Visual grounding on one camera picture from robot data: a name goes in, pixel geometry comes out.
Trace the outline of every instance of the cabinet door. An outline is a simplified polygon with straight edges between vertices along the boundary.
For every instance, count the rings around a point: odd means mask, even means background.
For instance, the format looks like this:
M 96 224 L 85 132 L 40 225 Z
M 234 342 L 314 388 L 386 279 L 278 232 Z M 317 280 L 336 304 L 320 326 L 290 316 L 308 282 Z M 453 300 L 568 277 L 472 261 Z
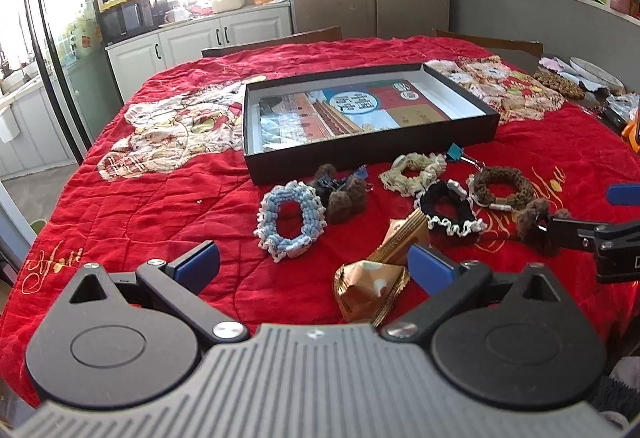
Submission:
M 107 52 L 124 102 L 153 74 L 166 70 L 157 34 L 126 41 Z
M 289 7 L 242 12 L 220 20 L 226 46 L 277 40 L 291 35 Z
M 220 20 L 209 19 L 160 32 L 167 68 L 202 57 L 204 48 L 223 46 Z

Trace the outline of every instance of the gray wall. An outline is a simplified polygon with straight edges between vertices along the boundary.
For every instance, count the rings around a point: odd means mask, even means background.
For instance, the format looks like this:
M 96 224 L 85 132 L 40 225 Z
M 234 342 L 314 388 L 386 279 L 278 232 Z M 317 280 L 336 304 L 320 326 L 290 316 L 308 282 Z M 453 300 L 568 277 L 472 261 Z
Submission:
M 540 41 L 547 53 L 589 60 L 640 90 L 640 27 L 575 0 L 451 0 L 450 28 Z

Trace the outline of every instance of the quilted red fabric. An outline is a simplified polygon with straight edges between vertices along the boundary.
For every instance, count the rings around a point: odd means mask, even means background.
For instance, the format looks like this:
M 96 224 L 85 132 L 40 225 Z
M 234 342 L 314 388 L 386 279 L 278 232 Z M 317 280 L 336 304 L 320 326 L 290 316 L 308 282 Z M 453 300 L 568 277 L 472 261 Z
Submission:
M 261 74 L 276 78 L 488 55 L 465 41 L 424 37 L 286 45 L 176 66 L 149 79 L 129 105 Z M 203 240 L 215 240 L 222 267 L 202 293 L 208 303 L 252 330 L 263 322 L 338 323 L 342 319 L 332 295 L 335 270 L 366 257 L 381 243 L 389 218 L 403 218 L 412 211 L 411 200 L 380 184 L 378 174 L 388 169 L 388 163 L 372 165 L 374 189 L 367 211 L 346 224 L 327 227 L 302 257 L 275 264 L 253 235 L 264 190 L 252 184 L 241 152 L 198 155 L 169 174 L 147 173 L 111 182 L 100 176 L 98 161 L 114 142 L 133 131 L 123 118 L 127 106 L 104 129 L 63 190 L 0 319 L 0 374 L 33 405 L 38 399 L 24 365 L 26 346 L 79 265 L 97 261 L 110 272 L 132 271 L 149 258 L 171 260 Z M 640 218 L 640 209 L 612 207 L 604 198 L 610 184 L 640 181 L 638 159 L 580 108 L 565 105 L 542 121 L 500 126 L 494 142 L 475 145 L 468 152 L 489 165 L 519 167 L 540 195 L 576 217 L 611 222 Z M 463 182 L 472 171 L 466 164 L 454 164 L 444 177 Z M 281 233 L 295 234 L 300 216 L 293 209 L 287 214 L 279 222 Z M 529 261 L 545 261 L 603 338 L 625 330 L 637 311 L 635 283 L 598 285 L 591 256 L 563 251 L 545 258 L 514 241 L 513 223 L 507 217 L 485 213 L 485 219 L 490 229 L 478 242 L 436 236 L 433 243 L 455 260 L 480 259 L 497 271 L 517 272 Z M 409 284 L 392 317 L 425 298 L 417 285 Z

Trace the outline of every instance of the fuzzy brown scrunchie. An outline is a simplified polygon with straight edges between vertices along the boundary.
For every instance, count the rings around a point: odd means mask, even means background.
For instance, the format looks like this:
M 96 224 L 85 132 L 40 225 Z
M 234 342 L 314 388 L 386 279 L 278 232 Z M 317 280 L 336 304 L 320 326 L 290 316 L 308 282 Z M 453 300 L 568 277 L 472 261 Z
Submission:
M 339 191 L 323 187 L 318 182 L 323 176 L 333 178 L 335 173 L 334 166 L 330 163 L 323 164 L 309 184 L 316 189 L 322 205 L 326 207 L 324 219 L 329 224 L 347 221 L 351 216 L 364 211 L 367 206 L 367 183 L 357 176 L 348 177 L 345 187 Z
M 546 222 L 550 218 L 549 201 L 539 198 L 530 202 L 525 209 L 516 216 L 516 231 L 522 243 L 536 247 L 545 254 L 553 254 L 557 248 L 551 243 L 546 234 L 538 228 L 539 222 Z M 567 209 L 559 209 L 553 216 L 569 219 L 571 214 Z
M 511 184 L 518 191 L 507 198 L 496 198 L 487 187 L 491 183 Z M 536 193 L 530 180 L 514 167 L 485 167 L 474 176 L 474 196 L 481 205 L 510 205 L 514 210 L 524 209 Z

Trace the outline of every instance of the floor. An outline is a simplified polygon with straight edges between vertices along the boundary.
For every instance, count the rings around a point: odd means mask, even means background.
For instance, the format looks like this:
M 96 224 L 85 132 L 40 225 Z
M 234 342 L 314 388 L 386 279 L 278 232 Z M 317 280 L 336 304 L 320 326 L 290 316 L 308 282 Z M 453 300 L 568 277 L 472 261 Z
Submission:
M 76 165 L 66 165 L 5 180 L 2 185 L 29 223 L 48 220 L 63 187 L 76 169 Z

